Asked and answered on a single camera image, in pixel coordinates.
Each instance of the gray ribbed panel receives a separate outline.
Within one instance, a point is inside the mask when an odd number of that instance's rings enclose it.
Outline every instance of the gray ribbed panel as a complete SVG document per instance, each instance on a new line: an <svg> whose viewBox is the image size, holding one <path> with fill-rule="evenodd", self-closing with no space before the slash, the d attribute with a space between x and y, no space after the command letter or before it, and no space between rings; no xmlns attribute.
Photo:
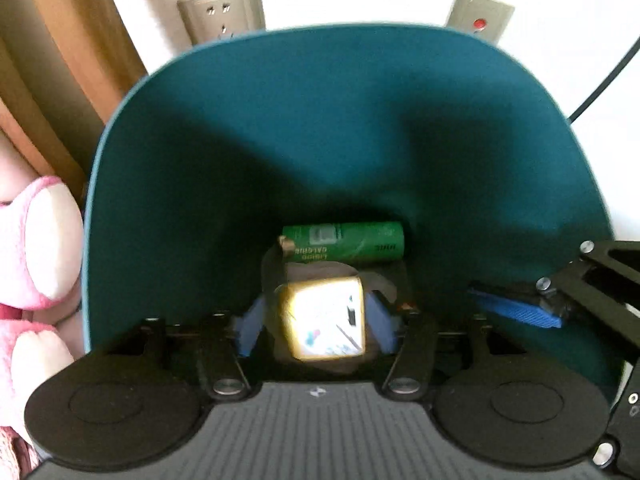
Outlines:
<svg viewBox="0 0 640 480"><path fill-rule="evenodd" d="M599 480L590 462L557 472L487 465L444 440L424 410L381 397L372 384L268 383L225 404L173 454L131 471L92 474L53 463L32 480Z"/></svg>

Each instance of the black circular disc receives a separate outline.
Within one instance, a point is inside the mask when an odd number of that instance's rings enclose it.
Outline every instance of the black circular disc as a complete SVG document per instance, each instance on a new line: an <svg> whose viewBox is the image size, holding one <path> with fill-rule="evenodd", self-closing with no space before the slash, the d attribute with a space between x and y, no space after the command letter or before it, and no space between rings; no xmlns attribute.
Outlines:
<svg viewBox="0 0 640 480"><path fill-rule="evenodd" d="M126 468L162 454L189 433L199 415L196 393L171 377L149 384L49 381L25 410L41 452L91 470Z"/></svg>
<svg viewBox="0 0 640 480"><path fill-rule="evenodd" d="M586 456L609 406L579 374L536 356L494 356L441 387L434 413L472 454L509 466L546 467Z"/></svg>

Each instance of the wall socket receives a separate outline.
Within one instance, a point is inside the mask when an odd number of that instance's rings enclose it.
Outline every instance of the wall socket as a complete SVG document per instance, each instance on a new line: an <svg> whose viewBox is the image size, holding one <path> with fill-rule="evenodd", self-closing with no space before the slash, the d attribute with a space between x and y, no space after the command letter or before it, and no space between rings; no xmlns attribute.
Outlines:
<svg viewBox="0 0 640 480"><path fill-rule="evenodd" d="M498 43L514 7L495 0L455 0L447 27L473 34L489 43Z"/></svg>
<svg viewBox="0 0 640 480"><path fill-rule="evenodd" d="M262 0L178 0L178 9L193 44L265 28Z"/></svg>

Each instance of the green bottle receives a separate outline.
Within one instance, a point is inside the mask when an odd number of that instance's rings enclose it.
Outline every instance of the green bottle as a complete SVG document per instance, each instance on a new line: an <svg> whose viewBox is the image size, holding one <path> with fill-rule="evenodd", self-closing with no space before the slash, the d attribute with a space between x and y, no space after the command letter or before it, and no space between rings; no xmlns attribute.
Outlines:
<svg viewBox="0 0 640 480"><path fill-rule="evenodd" d="M288 262L373 263L404 254L400 222L286 226L278 241Z"/></svg>

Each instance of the switch plate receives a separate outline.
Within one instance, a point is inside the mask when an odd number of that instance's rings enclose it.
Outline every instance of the switch plate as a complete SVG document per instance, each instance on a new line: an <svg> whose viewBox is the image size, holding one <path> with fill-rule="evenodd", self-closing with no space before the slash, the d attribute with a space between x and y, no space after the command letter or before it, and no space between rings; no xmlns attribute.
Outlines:
<svg viewBox="0 0 640 480"><path fill-rule="evenodd" d="M262 0L178 0L178 9L193 44L265 28Z"/></svg>
<svg viewBox="0 0 640 480"><path fill-rule="evenodd" d="M447 27L473 34L489 43L498 43L514 7L495 0L455 0Z"/></svg>

